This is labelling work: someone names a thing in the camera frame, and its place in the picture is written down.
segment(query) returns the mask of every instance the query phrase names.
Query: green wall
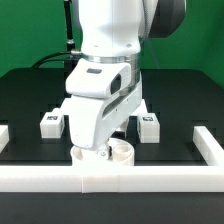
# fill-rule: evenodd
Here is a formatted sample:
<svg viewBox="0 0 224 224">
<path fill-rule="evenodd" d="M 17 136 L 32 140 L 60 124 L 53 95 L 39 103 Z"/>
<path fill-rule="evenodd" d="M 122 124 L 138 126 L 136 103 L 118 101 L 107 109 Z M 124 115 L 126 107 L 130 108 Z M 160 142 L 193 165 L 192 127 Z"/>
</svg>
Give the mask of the green wall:
<svg viewBox="0 0 224 224">
<path fill-rule="evenodd" d="M 182 26 L 167 39 L 146 43 L 141 67 L 201 70 L 224 88 L 223 22 L 223 0 L 187 0 Z M 75 34 L 80 46 L 80 33 Z M 0 3 L 0 76 L 65 50 L 65 41 L 63 0 Z"/>
</svg>

